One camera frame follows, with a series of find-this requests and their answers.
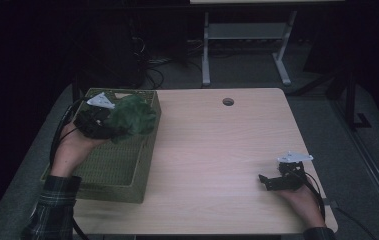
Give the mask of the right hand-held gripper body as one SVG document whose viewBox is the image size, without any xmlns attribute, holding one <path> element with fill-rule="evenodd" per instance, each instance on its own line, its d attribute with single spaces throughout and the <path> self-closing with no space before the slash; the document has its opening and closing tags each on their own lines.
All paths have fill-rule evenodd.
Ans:
<svg viewBox="0 0 379 240">
<path fill-rule="evenodd" d="M 279 177 L 268 180 L 268 189 L 271 191 L 298 190 L 308 184 L 304 162 L 312 161 L 313 156 L 289 151 L 286 155 L 278 157 Z"/>
</svg>

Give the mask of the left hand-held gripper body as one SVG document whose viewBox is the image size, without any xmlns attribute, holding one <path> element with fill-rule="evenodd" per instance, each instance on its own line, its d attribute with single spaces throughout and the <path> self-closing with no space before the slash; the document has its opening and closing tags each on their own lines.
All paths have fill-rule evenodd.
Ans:
<svg viewBox="0 0 379 240">
<path fill-rule="evenodd" d="M 83 101 L 73 123 L 87 138 L 111 139 L 116 131 L 107 125 L 107 120 L 114 108 L 104 92 L 95 94 Z"/>
</svg>

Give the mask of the green cloth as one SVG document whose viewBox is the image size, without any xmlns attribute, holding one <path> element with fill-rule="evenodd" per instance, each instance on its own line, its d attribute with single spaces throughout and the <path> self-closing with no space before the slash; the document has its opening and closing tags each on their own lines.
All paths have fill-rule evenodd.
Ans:
<svg viewBox="0 0 379 240">
<path fill-rule="evenodd" d="M 137 95 L 123 97 L 105 121 L 115 134 L 111 141 L 117 144 L 136 135 L 148 135 L 155 128 L 156 112 L 147 101 Z"/>
</svg>

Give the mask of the green woven basket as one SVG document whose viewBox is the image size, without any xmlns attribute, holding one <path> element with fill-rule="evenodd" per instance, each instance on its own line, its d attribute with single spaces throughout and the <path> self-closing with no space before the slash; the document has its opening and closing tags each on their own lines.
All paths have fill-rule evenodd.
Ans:
<svg viewBox="0 0 379 240">
<path fill-rule="evenodd" d="M 145 99 L 156 112 L 154 130 L 148 135 L 136 135 L 117 144 L 111 139 L 96 147 L 75 174 L 82 178 L 77 193 L 80 199 L 141 203 L 144 200 L 156 134 L 161 118 L 158 94 L 154 90 L 91 88 L 85 97 L 73 103 L 63 116 L 74 120 L 79 107 L 90 96 L 104 92 L 116 104 L 125 96 Z"/>
</svg>

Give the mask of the person's right hand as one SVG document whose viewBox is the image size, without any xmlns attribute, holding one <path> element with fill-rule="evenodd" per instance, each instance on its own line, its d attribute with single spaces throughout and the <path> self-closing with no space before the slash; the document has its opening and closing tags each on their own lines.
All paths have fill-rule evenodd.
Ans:
<svg viewBox="0 0 379 240">
<path fill-rule="evenodd" d="M 326 226 L 316 197 L 307 186 L 303 185 L 297 190 L 279 190 L 275 194 L 289 203 L 307 229 Z"/>
</svg>

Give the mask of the person's left hand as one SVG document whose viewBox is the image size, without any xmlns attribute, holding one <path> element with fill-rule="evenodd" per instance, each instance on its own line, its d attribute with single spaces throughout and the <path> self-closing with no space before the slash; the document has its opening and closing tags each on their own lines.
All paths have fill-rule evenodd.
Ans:
<svg viewBox="0 0 379 240">
<path fill-rule="evenodd" d="M 67 124 L 61 132 L 60 142 L 54 157 L 50 174 L 56 177 L 71 177 L 74 170 L 106 139 L 85 137 L 73 123 Z"/>
</svg>

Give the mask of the black metal stand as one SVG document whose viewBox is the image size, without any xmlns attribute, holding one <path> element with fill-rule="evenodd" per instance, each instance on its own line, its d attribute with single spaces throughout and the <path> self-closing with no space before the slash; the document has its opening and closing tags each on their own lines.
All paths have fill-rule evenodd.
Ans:
<svg viewBox="0 0 379 240">
<path fill-rule="evenodd" d="M 371 124 L 363 113 L 355 112 L 356 102 L 356 79 L 354 68 L 346 67 L 346 96 L 345 96 L 345 122 L 352 131 L 358 128 L 370 128 Z"/>
</svg>

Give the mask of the white framed desk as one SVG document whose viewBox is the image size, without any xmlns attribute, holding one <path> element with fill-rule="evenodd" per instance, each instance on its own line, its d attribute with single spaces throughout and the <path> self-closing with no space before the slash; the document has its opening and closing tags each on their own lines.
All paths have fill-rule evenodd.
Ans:
<svg viewBox="0 0 379 240">
<path fill-rule="evenodd" d="M 298 11 L 302 6 L 314 4 L 330 4 L 343 2 L 344 0 L 190 0 L 191 6 L 206 7 L 204 13 L 203 29 L 203 55 L 202 55 L 202 85 L 211 84 L 209 44 L 211 40 L 279 40 L 279 49 L 272 53 L 275 67 L 284 86 L 292 84 L 287 73 L 283 58 L 290 40 Z M 253 23 L 236 23 L 228 21 L 216 23 L 210 21 L 210 13 L 213 10 L 226 8 L 230 11 L 259 11 L 270 7 L 275 11 L 287 7 L 287 18 L 283 21 L 258 21 Z"/>
</svg>

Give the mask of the metal floor rail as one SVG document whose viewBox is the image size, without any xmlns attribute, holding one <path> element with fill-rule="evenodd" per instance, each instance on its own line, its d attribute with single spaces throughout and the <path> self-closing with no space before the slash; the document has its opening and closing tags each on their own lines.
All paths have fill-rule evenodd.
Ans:
<svg viewBox="0 0 379 240">
<path fill-rule="evenodd" d="M 347 132 L 351 142 L 354 144 L 379 194 L 379 158 L 372 154 L 371 147 L 367 146 L 360 134 L 362 130 L 376 130 L 376 127 L 372 125 L 364 113 L 354 112 L 353 114 L 348 114 L 348 108 L 338 101 L 332 101 L 331 107 Z"/>
</svg>

